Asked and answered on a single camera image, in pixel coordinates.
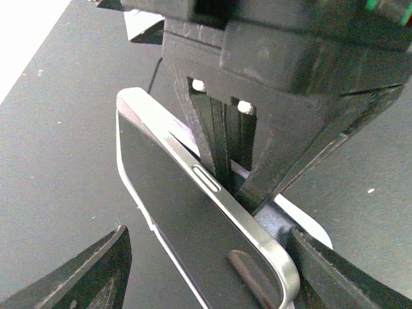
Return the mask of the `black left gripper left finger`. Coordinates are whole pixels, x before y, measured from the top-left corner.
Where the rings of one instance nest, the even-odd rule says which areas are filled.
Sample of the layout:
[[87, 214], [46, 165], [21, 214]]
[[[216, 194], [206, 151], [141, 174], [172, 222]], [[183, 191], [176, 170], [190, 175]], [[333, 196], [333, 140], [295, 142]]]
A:
[[131, 262], [129, 231], [121, 225], [1, 308], [122, 308]]

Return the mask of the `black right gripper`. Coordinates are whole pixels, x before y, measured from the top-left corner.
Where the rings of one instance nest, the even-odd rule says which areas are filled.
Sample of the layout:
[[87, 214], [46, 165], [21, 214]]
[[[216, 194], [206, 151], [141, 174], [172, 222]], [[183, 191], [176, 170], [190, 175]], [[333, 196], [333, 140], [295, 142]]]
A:
[[97, 6], [210, 28], [217, 33], [220, 67], [267, 86], [292, 93], [356, 93], [258, 109], [262, 149], [236, 193], [252, 215], [341, 133], [353, 133], [390, 107], [411, 76], [410, 1], [98, 1]]

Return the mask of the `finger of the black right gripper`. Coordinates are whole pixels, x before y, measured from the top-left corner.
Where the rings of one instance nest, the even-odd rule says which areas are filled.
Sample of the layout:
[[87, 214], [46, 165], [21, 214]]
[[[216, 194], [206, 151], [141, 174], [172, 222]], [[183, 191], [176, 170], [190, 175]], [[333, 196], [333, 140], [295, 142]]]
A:
[[200, 153], [200, 162], [229, 192], [232, 171], [226, 137], [224, 103], [196, 91], [192, 79], [175, 76], [174, 88]]

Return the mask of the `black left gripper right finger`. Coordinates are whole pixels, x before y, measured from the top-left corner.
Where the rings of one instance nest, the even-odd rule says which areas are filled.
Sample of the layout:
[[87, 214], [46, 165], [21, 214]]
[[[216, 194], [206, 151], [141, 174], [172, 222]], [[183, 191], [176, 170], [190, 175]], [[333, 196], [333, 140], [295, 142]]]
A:
[[301, 280], [296, 308], [411, 308], [411, 299], [377, 281], [302, 228], [289, 231], [286, 251]]

